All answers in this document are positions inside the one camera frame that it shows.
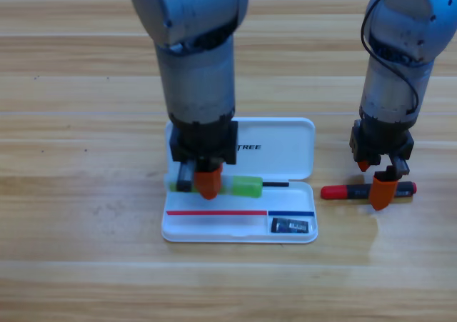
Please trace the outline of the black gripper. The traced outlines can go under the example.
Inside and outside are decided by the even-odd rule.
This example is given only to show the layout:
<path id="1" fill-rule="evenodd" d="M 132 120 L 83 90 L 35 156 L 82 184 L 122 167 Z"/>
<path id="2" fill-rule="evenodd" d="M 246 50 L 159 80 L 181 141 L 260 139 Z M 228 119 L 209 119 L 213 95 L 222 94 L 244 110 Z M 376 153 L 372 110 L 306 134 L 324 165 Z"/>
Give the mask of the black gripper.
<path id="1" fill-rule="evenodd" d="M 349 145 L 353 159 L 362 172 L 377 166 L 381 157 L 387 155 L 391 165 L 385 171 L 375 173 L 368 194 L 369 203 L 375 211 L 386 208 L 394 199 L 398 179 L 387 176 L 405 176 L 410 172 L 410 159 L 414 140 L 410 128 L 414 122 L 382 122 L 370 116 L 354 121 Z"/>
<path id="2" fill-rule="evenodd" d="M 238 122 L 222 116 L 209 124 L 171 123 L 171 156 L 180 163 L 178 176 L 172 181 L 176 190 L 196 191 L 206 200 L 216 198 L 222 188 L 223 165 L 236 164 Z"/>

